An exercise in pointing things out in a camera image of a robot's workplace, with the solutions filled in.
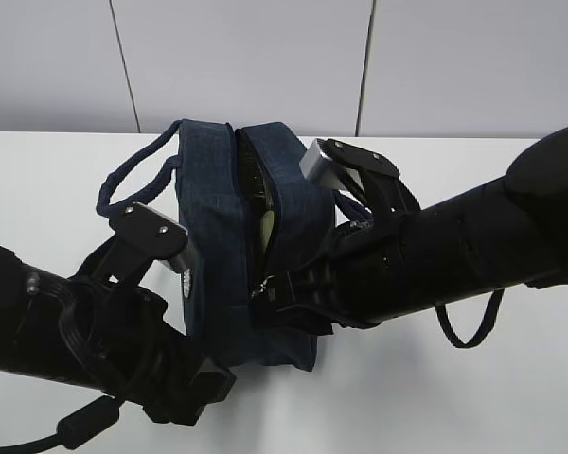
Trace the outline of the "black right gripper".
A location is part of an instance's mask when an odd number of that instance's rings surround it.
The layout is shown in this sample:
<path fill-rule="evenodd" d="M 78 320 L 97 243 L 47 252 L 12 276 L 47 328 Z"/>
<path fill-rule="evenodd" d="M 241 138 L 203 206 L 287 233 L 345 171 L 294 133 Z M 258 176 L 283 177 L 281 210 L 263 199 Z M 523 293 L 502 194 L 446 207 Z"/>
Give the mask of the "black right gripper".
<path fill-rule="evenodd" d="M 335 324 L 370 329 L 406 315 L 404 226 L 346 222 L 311 260 L 267 271 L 252 294 L 252 323 L 299 331 L 330 331 Z"/>

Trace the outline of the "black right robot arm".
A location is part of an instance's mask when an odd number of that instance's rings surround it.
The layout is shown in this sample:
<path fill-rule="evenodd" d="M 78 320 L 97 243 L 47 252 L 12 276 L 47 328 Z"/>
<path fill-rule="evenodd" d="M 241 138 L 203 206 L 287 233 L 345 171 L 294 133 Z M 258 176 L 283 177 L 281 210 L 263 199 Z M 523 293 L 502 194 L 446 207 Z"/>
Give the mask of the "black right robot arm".
<path fill-rule="evenodd" d="M 568 127 L 503 176 L 428 208 L 388 159 L 345 142 L 315 140 L 300 167 L 321 188 L 350 191 L 363 216 L 307 265 L 268 274 L 250 303 L 258 327 L 369 329 L 483 293 L 492 323 L 505 288 L 568 285 Z"/>

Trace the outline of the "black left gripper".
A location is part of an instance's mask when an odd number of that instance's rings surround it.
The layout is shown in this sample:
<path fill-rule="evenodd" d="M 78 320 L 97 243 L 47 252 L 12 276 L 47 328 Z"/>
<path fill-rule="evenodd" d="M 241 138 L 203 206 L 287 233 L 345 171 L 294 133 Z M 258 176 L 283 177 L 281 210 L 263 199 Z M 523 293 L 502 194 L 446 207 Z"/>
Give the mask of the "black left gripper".
<path fill-rule="evenodd" d="M 235 375 L 194 341 L 163 325 L 151 367 L 132 391 L 132 401 L 154 423 L 193 426 L 206 406 L 227 397 L 235 382 Z"/>

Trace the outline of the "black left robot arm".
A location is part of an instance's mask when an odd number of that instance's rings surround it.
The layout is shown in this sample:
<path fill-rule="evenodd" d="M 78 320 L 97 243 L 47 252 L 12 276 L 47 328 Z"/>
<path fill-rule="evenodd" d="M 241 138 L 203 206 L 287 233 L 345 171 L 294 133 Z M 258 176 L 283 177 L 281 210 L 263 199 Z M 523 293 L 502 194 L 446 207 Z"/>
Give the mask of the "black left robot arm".
<path fill-rule="evenodd" d="M 236 378 L 167 324 L 166 301 L 131 273 L 94 271 L 108 239 L 62 278 L 0 246 L 0 371 L 100 390 L 141 406 L 158 424 L 193 426 Z"/>

